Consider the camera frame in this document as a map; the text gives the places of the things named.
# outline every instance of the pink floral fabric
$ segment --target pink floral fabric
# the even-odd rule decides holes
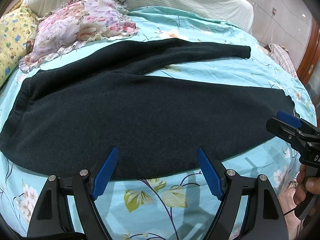
[[[19,62],[27,73],[44,61],[78,49],[88,41],[132,36],[138,30],[119,0],[81,0],[49,14],[38,26],[31,53]]]

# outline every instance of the wall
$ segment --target wall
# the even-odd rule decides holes
[[[247,0],[254,9],[252,35],[262,46],[272,42],[285,46],[297,69],[308,45],[312,15],[302,0]],[[272,8],[277,10],[272,15]]]

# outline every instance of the blue gripper pad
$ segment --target blue gripper pad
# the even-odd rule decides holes
[[[201,147],[197,150],[196,158],[212,195],[221,200],[224,193],[221,190],[220,177]]]
[[[118,160],[118,148],[114,147],[95,177],[93,184],[94,186],[91,193],[91,197],[93,200],[96,200],[99,196],[101,196],[104,193],[107,184],[111,178],[111,175],[118,163]]]
[[[294,128],[300,128],[302,126],[302,123],[299,118],[296,118],[296,117],[294,117],[290,114],[287,114],[286,112],[283,112],[283,111],[279,111],[277,113],[277,118],[280,121],[285,122]]]

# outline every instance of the finger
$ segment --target finger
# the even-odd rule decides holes
[[[302,184],[298,184],[296,192],[294,193],[293,200],[296,205],[299,205],[306,198],[307,190]]]
[[[312,216],[315,214],[316,210],[317,210],[317,207],[316,207],[316,205],[314,205],[314,206],[309,210],[308,215],[312,217]]]
[[[301,164],[301,166],[300,166],[300,172],[302,172],[302,171],[305,171],[306,170],[306,165],[304,165],[304,164]]]
[[[309,178],[306,182],[306,189],[312,194],[320,194],[320,178]]]
[[[308,215],[313,216],[320,205],[320,198],[317,199],[317,202],[313,205],[313,207],[309,210]]]
[[[300,171],[299,174],[297,175],[297,182],[303,183],[305,176],[306,176],[305,171]]]

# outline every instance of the yellow pillow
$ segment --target yellow pillow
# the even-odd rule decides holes
[[[27,54],[26,42],[36,15],[20,7],[0,19],[0,87]]]

